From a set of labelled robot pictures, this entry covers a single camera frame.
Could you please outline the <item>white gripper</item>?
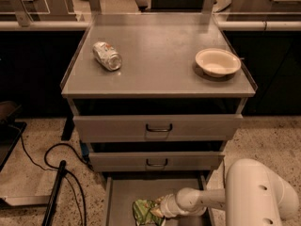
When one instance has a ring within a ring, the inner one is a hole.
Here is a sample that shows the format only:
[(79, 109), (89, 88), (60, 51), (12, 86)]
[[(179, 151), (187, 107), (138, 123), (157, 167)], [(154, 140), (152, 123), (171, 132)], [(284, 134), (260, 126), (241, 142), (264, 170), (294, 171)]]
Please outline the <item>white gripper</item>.
[(160, 210), (166, 218), (175, 218), (184, 213), (176, 202), (174, 194), (159, 197), (155, 200), (156, 204), (160, 204)]

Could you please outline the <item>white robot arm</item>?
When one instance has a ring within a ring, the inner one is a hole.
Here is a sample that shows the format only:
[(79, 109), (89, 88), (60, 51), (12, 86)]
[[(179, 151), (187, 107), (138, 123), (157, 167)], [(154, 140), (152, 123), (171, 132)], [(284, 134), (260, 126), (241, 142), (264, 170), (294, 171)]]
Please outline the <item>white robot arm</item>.
[(226, 176), (223, 189), (190, 187), (162, 197), (151, 211), (160, 218), (200, 216), (207, 208), (226, 212), (227, 226), (282, 226), (300, 206), (294, 188), (263, 163), (239, 159)]

